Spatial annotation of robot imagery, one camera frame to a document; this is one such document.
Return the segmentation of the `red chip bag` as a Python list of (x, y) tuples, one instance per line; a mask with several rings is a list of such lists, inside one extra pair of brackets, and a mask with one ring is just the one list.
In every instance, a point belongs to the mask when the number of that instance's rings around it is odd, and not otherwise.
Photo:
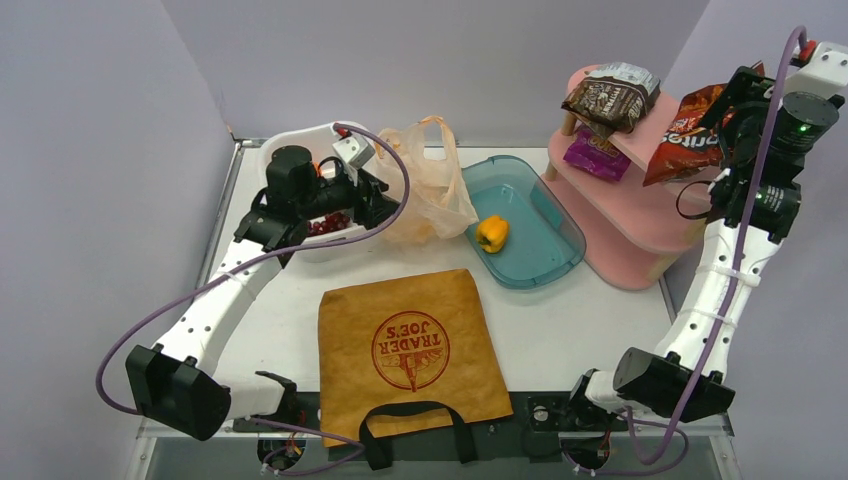
[(723, 128), (734, 113), (726, 113), (721, 127), (701, 127), (709, 108), (720, 98), (727, 83), (702, 87), (683, 97), (678, 111), (651, 157), (642, 185), (682, 181), (707, 167), (718, 167), (732, 155)]

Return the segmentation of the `yellow bell pepper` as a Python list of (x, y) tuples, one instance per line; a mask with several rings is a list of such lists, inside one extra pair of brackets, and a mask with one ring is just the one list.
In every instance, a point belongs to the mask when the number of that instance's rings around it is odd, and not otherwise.
[(509, 233), (509, 222), (499, 215), (493, 215), (478, 224), (475, 240), (485, 253), (496, 254), (505, 246)]

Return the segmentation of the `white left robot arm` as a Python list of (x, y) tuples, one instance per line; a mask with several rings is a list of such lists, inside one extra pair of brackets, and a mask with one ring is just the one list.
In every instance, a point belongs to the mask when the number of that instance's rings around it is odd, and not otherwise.
[(152, 347), (134, 347), (125, 361), (143, 416), (201, 441), (231, 419), (259, 416), (275, 430), (295, 423), (294, 381), (267, 371), (213, 376), (235, 328), (292, 258), (292, 247), (304, 244), (311, 221), (347, 211), (354, 223), (371, 230), (397, 210), (388, 185), (364, 169), (374, 155), (370, 145), (340, 141), (333, 150), (326, 159), (334, 168), (330, 179), (303, 146), (273, 151), (266, 185), (241, 219), (214, 278), (175, 326)]

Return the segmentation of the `brown snack bag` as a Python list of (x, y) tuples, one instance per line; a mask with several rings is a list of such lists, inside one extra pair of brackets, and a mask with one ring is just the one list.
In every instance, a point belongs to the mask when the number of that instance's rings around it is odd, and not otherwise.
[(601, 64), (587, 70), (561, 107), (584, 120), (602, 139), (631, 133), (654, 108), (661, 78), (626, 62)]

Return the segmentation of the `dark red grape bunch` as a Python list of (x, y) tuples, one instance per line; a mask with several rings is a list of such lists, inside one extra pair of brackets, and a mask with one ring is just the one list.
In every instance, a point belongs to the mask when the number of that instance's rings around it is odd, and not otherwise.
[(308, 236), (321, 236), (348, 228), (351, 219), (343, 212), (334, 212), (309, 222)]

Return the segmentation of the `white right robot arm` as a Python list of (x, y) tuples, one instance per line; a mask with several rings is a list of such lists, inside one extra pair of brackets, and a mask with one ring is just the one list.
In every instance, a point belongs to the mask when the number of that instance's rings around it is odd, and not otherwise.
[(653, 351), (628, 349), (614, 371), (587, 371), (565, 402), (588, 429), (625, 409), (688, 423), (734, 399), (724, 379), (731, 340), (768, 261), (799, 213), (806, 154), (839, 120), (845, 64), (813, 60), (776, 79), (739, 68), (700, 119), (723, 150), (709, 188), (703, 251), (671, 329)]

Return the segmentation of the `orange translucent plastic grocery bag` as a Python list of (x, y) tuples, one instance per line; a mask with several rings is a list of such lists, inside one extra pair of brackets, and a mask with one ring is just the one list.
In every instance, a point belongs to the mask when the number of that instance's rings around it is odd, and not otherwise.
[[(427, 129), (441, 132), (443, 154), (425, 155)], [(386, 128), (379, 137), (391, 146), (406, 166), (411, 190), (400, 217), (383, 233), (396, 244), (423, 244), (450, 239), (478, 222), (462, 176), (456, 138), (440, 116), (431, 115), (403, 129)]]

